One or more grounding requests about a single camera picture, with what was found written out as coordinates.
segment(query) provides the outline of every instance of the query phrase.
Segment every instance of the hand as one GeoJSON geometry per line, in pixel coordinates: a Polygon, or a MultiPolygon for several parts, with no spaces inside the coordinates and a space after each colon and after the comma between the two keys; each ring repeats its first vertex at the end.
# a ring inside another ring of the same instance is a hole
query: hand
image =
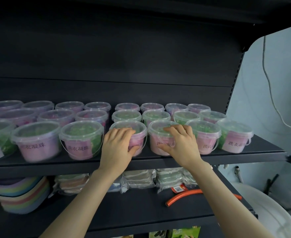
{"type": "Polygon", "coordinates": [[[114,128],[104,137],[99,170],[113,175],[116,179],[125,171],[132,156],[140,148],[134,146],[128,152],[129,141],[136,131],[131,128],[114,128]]]}
{"type": "Polygon", "coordinates": [[[173,135],[175,146],[158,144],[158,148],[169,153],[179,165],[187,170],[198,160],[202,161],[191,126],[178,124],[164,128],[164,130],[173,135]]]}

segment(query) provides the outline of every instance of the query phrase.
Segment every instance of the orange tag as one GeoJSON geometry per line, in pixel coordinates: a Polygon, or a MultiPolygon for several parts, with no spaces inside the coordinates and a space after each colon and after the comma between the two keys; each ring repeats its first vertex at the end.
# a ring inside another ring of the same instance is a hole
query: orange tag
{"type": "Polygon", "coordinates": [[[188,188],[184,185],[184,184],[181,184],[181,185],[178,185],[178,186],[175,186],[173,188],[171,188],[172,191],[174,193],[181,193],[183,191],[188,191],[188,188]]]}

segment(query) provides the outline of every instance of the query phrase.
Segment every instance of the forearm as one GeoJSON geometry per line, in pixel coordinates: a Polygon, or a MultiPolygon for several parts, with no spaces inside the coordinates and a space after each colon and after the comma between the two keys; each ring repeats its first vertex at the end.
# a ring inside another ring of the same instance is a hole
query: forearm
{"type": "Polygon", "coordinates": [[[45,230],[40,238],[82,238],[116,177],[95,170],[88,183],[65,210],[45,230]]]}
{"type": "Polygon", "coordinates": [[[189,171],[202,189],[227,238],[273,238],[223,184],[208,163],[199,159],[189,171]]]}

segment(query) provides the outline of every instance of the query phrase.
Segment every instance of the orange hose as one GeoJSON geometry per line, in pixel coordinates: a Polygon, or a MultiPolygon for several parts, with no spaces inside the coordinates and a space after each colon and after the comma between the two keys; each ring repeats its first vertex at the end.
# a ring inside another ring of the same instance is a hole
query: orange hose
{"type": "MultiPolygon", "coordinates": [[[[166,202],[166,206],[169,207],[171,204],[173,204],[175,201],[179,200],[180,198],[183,198],[185,196],[193,195],[193,194],[202,194],[203,191],[201,189],[192,189],[188,191],[184,191],[182,193],[177,194],[176,196],[172,197],[170,200],[166,202]]],[[[242,196],[233,194],[238,200],[242,200],[242,196]]]]}

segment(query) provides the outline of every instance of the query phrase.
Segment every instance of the left hand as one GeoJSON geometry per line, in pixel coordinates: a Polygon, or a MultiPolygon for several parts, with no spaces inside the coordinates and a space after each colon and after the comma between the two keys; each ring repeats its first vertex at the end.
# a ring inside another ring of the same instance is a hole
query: left hand
{"type": "Polygon", "coordinates": [[[132,156],[140,148],[139,146],[134,146],[128,152],[129,141],[135,132],[131,128],[109,130],[104,137],[99,170],[113,175],[114,179],[125,171],[132,156]]]}

